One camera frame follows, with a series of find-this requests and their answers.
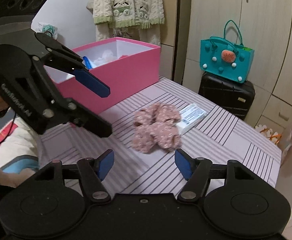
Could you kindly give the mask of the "pink floral scrunchie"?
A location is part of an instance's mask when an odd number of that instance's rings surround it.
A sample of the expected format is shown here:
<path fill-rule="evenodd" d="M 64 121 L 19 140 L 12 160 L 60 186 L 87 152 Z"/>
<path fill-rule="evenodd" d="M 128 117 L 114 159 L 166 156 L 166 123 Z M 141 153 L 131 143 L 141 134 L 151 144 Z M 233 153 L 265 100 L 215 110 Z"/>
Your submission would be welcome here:
<path fill-rule="evenodd" d="M 134 115 L 132 148 L 149 153 L 155 146 L 173 151 L 182 145 L 176 124 L 181 120 L 174 105 L 157 102 Z"/>

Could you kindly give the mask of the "blue wet wipes pack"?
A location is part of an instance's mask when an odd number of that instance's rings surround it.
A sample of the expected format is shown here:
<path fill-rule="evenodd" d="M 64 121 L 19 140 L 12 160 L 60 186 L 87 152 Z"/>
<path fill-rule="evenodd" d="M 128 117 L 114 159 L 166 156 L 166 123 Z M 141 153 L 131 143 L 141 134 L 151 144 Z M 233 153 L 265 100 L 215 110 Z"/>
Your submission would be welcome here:
<path fill-rule="evenodd" d="M 88 70 L 96 68 L 96 65 L 86 56 L 83 56 L 83 64 Z"/>

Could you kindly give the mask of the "white mesh bath sponge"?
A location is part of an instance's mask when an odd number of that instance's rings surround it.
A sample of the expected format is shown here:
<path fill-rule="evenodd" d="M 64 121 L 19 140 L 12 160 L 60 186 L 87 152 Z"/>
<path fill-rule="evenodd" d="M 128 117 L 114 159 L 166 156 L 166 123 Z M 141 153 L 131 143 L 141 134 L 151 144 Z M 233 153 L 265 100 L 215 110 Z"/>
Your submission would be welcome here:
<path fill-rule="evenodd" d="M 97 68 L 116 60 L 118 60 L 118 57 L 115 56 L 111 50 L 105 50 L 101 57 L 98 57 L 95 60 L 90 60 L 90 66 L 92 68 Z"/>

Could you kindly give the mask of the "cluttered shelf items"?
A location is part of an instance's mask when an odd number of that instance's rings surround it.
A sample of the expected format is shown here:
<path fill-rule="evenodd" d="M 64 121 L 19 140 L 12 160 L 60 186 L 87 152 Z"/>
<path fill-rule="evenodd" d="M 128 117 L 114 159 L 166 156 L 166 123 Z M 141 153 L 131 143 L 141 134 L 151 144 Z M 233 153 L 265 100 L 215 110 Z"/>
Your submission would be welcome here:
<path fill-rule="evenodd" d="M 42 22 L 38 22 L 37 32 L 44 33 L 45 35 L 55 40 L 57 39 L 58 36 L 56 26 Z"/>

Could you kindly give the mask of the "striped pink tablecloth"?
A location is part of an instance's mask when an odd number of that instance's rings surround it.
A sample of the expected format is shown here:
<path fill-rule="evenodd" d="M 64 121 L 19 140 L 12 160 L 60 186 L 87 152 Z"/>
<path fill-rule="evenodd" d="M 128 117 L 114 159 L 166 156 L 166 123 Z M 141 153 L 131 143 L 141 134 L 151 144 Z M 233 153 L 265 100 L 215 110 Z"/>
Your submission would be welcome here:
<path fill-rule="evenodd" d="M 73 124 L 46 131 L 38 140 L 39 164 L 75 164 L 111 149 L 115 162 L 103 181 L 109 194 L 177 195 L 186 182 L 175 165 L 175 149 L 181 148 L 215 164 L 239 161 L 269 185 L 276 184 L 281 151 L 275 144 L 227 110 L 166 78 L 101 117 L 112 125 L 108 138 Z"/>

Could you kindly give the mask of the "flat white packet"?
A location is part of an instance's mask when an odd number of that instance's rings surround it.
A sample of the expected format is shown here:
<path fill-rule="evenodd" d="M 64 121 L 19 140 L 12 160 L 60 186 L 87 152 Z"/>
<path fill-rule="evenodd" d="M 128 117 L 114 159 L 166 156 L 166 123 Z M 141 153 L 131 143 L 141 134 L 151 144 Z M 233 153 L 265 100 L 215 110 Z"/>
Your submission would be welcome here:
<path fill-rule="evenodd" d="M 194 126 L 197 126 L 205 116 L 207 116 L 207 111 L 200 108 L 197 104 L 193 103 L 181 111 L 179 111 L 181 120 L 176 124 L 179 131 L 179 135 L 184 135 Z"/>

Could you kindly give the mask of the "colourful bedding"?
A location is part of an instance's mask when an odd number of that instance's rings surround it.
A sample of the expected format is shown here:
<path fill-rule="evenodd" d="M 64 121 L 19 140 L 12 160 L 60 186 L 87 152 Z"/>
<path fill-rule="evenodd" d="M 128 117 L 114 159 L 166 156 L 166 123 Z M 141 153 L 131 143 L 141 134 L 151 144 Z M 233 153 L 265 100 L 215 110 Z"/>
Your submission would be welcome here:
<path fill-rule="evenodd" d="M 38 141 L 21 118 L 0 130 L 0 185 L 16 188 L 39 170 Z"/>

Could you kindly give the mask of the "pink cardboard box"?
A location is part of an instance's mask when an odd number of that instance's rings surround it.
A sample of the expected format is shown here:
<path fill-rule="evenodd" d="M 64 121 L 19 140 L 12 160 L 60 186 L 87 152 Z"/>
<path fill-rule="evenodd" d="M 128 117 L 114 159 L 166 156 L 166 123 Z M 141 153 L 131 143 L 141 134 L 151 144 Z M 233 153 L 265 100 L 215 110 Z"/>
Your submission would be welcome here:
<path fill-rule="evenodd" d="M 159 79 L 159 46 L 114 37 L 73 49 L 78 55 L 90 60 L 101 57 L 105 50 L 111 50 L 118 60 L 90 69 L 89 72 L 110 87 L 111 94 L 107 98 L 99 97 L 79 83 L 75 76 L 45 67 L 63 97 L 76 100 L 96 114 L 153 85 Z M 130 56 L 119 60 L 122 55 Z"/>

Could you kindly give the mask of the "black suitcase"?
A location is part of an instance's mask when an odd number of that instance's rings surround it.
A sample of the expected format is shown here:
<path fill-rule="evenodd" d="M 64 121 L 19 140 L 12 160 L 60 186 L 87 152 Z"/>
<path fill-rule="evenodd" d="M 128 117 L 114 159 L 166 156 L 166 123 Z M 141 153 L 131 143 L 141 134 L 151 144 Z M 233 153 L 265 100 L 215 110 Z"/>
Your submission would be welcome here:
<path fill-rule="evenodd" d="M 199 95 L 244 120 L 253 104 L 255 89 L 250 81 L 237 83 L 204 72 L 199 87 Z"/>

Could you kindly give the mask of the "floral gift bag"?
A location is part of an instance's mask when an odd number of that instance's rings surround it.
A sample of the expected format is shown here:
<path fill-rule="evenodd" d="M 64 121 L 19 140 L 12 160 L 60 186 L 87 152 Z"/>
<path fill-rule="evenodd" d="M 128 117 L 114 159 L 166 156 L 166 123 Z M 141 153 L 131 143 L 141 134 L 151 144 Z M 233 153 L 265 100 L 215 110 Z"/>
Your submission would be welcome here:
<path fill-rule="evenodd" d="M 282 138 L 282 134 L 276 131 L 273 131 L 271 128 L 267 127 L 266 125 L 257 125 L 255 126 L 255 129 L 275 145 L 278 145 L 278 143 L 280 142 Z"/>

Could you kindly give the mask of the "cream fleece jacket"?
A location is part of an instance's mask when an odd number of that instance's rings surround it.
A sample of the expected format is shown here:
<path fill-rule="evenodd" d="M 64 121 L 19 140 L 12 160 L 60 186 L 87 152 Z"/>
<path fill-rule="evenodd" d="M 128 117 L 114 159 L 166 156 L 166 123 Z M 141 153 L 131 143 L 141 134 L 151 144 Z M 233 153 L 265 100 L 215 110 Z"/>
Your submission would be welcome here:
<path fill-rule="evenodd" d="M 93 0 L 92 12 L 96 41 L 120 36 L 161 44 L 163 0 Z"/>

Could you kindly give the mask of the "teal felt handbag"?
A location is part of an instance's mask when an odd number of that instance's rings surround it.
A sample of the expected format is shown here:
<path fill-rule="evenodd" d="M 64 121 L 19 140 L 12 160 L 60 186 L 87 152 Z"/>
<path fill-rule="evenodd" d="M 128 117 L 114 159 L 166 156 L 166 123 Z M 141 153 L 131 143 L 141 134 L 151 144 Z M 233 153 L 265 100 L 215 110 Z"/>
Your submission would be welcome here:
<path fill-rule="evenodd" d="M 200 41 L 199 66 L 204 72 L 208 72 L 225 79 L 244 83 L 253 59 L 255 50 L 243 45 L 243 38 L 238 25 L 235 24 L 240 44 L 232 43 L 226 39 L 226 27 L 224 25 L 223 37 L 211 36 Z"/>

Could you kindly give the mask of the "beige wardrobe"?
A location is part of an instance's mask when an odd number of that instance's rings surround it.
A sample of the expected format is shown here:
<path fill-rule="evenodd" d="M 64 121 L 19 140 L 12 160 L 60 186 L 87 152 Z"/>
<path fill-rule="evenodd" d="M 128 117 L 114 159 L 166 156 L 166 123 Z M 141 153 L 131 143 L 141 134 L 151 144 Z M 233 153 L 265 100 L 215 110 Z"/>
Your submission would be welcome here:
<path fill-rule="evenodd" d="M 200 42 L 242 41 L 255 51 L 248 81 L 255 99 L 245 122 L 292 128 L 292 0 L 163 0 L 160 74 L 198 92 Z"/>

